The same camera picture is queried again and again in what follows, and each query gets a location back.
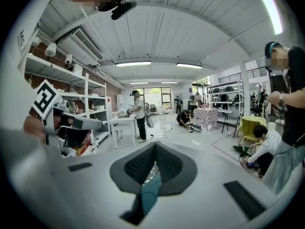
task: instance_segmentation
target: light green pants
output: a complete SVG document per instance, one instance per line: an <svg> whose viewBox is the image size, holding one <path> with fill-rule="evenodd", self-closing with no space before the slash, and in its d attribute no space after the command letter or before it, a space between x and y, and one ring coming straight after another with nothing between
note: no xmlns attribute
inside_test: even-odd
<svg viewBox="0 0 305 229"><path fill-rule="evenodd" d="M275 194L279 194L294 168L305 158L305 145L292 147L281 141L262 182Z"/></svg>

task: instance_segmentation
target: checkered tablecloth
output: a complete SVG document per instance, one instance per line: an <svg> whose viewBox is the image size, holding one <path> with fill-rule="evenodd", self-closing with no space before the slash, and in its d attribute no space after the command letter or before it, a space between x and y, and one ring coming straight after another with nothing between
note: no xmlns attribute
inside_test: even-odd
<svg viewBox="0 0 305 229"><path fill-rule="evenodd" d="M209 124L217 121L218 111L216 108L194 109L194 116L201 119L202 122Z"/></svg>

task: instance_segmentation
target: white lamp shade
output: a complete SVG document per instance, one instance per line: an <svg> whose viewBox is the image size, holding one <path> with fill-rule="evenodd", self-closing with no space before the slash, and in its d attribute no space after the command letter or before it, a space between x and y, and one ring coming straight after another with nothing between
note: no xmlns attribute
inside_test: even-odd
<svg viewBox="0 0 305 229"><path fill-rule="evenodd" d="M56 54L56 44L55 43L51 43L48 48L46 49L46 51L44 51L44 54L46 56L49 56L49 57L54 57L55 54Z"/></svg>
<svg viewBox="0 0 305 229"><path fill-rule="evenodd" d="M32 45L34 47L37 47L40 42L41 42L40 38L38 36L35 36L34 40L32 41Z"/></svg>
<svg viewBox="0 0 305 229"><path fill-rule="evenodd" d="M71 64L72 63L72 54L68 54L65 60L65 63Z"/></svg>

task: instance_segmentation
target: staircase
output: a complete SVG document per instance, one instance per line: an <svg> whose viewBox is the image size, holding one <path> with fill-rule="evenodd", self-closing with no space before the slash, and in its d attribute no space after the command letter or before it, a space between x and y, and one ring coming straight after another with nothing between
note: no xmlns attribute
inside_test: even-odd
<svg viewBox="0 0 305 229"><path fill-rule="evenodd" d="M286 87L285 80L283 79L283 76L281 75L275 75L271 76L271 92L283 92L283 93L289 93Z"/></svg>

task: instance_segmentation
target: brick wall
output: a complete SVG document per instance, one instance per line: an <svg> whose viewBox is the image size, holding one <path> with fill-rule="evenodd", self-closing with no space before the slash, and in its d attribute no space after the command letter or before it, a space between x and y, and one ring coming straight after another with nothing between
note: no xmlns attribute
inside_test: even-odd
<svg viewBox="0 0 305 229"><path fill-rule="evenodd" d="M33 55L35 55L35 56L37 56L39 58L47 60L47 56L44 54L44 51L46 49L47 49L47 45L45 45L44 43L41 42L38 45L37 48L31 46L30 52ZM56 52L55 57L51 57L49 61L51 63L57 65L57 66L65 68L65 65L66 65L66 63L64 62L65 59L66 59L66 56L64 56L60 52ZM85 76L86 73L89 74L89 79L90 80L93 80L93 81L98 82L100 84L107 83L107 96L111 97L111 100L112 100L112 111L116 111L116 94L121 94L121 90L119 88L113 86L111 83L105 81L104 79L98 77L97 75L91 73L90 71L88 71L86 69L83 69L82 75ZM24 77L25 77L26 80L28 80L30 75L29 74L25 74ZM39 77L39 76L33 75L32 76L32 87L33 88L38 87L44 81L44 79L45 78L43 78L43 77ZM48 81L51 84L53 84L53 86L56 89L63 89L63 90L65 90L65 92L69 92L70 91L70 85L67 84L67 83L63 83L63 82L59 82L59 81L55 81L55 80L50 80L50 79L48 79ZM77 91L77 93L79 93L79 94L84 94L84 88L81 87L81 86L74 86L74 90ZM105 96L105 88L103 88L103 87L94 88L93 91L91 89L89 89L89 94L91 94L91 93L95 93L95 94L98 94L99 96L104 97ZM75 100L75 103L78 105L78 107L80 109L83 109L83 110L85 109L85 106L84 106L82 101Z"/></svg>

